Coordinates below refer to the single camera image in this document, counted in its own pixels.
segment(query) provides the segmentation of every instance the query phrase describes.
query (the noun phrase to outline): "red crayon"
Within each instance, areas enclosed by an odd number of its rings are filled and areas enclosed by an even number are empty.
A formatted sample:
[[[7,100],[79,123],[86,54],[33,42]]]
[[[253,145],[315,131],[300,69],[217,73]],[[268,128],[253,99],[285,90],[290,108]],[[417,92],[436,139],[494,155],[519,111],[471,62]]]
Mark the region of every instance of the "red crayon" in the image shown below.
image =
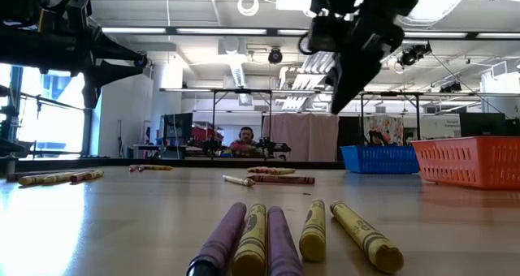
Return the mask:
[[[313,177],[301,177],[293,175],[250,175],[248,179],[252,179],[257,183],[300,183],[314,184]]]

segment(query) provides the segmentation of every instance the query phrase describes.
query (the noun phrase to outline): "security camera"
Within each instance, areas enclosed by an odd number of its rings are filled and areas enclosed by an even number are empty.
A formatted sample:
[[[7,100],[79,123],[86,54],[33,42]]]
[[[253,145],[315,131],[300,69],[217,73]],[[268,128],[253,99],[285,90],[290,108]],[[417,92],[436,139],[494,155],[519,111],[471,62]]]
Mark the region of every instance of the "security camera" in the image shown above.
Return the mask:
[[[282,52],[280,52],[279,48],[272,48],[267,60],[269,60],[269,63],[271,64],[278,64],[282,62],[283,57],[284,56],[282,55]]]

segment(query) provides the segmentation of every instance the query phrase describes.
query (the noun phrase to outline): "person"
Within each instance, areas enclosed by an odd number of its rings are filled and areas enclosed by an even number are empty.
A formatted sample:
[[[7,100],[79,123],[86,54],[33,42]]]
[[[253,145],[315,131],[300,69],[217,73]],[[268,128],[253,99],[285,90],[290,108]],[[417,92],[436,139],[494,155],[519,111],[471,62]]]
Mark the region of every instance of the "person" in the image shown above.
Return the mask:
[[[242,127],[238,134],[238,140],[233,141],[229,148],[235,157],[263,157],[263,151],[256,147],[253,140],[254,133],[251,127]]]

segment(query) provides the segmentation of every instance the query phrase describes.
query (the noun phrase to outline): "table surface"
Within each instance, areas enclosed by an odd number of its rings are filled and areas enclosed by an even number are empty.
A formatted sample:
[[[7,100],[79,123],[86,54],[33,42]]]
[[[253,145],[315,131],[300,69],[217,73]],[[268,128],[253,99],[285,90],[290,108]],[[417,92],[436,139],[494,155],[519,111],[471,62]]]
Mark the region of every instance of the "table surface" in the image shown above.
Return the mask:
[[[1,275],[185,275],[236,201],[278,205],[297,243],[310,202],[327,205],[327,259],[307,276],[380,275],[332,219],[342,200],[396,243],[398,275],[518,275],[520,193],[422,183],[415,175],[299,170],[314,186],[226,183],[240,169],[128,173],[104,167],[92,182],[20,188],[0,181]]]

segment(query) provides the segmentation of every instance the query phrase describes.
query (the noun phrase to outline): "camera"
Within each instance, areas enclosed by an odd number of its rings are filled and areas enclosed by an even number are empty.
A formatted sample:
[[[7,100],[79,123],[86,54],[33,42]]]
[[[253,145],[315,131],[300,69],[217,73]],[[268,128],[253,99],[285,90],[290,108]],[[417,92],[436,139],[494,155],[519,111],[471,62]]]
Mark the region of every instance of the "camera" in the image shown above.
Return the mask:
[[[284,56],[282,55],[282,52],[280,52],[279,48],[272,48],[269,56],[267,57],[267,60],[271,64],[278,64],[282,62],[283,58]]]
[[[413,66],[420,59],[424,58],[424,55],[431,53],[430,42],[425,45],[413,45],[410,49],[403,50],[403,55],[397,59],[402,67]]]
[[[311,0],[317,16],[298,42],[302,54],[335,53],[326,84],[334,87],[331,112],[338,114],[379,73],[380,60],[395,51],[405,33],[394,24],[418,0]]]
[[[69,71],[84,75],[84,106],[94,108],[101,87],[138,75],[148,63],[145,53],[131,51],[89,22],[90,0],[0,0],[0,63]],[[112,65],[104,58],[133,61]]]

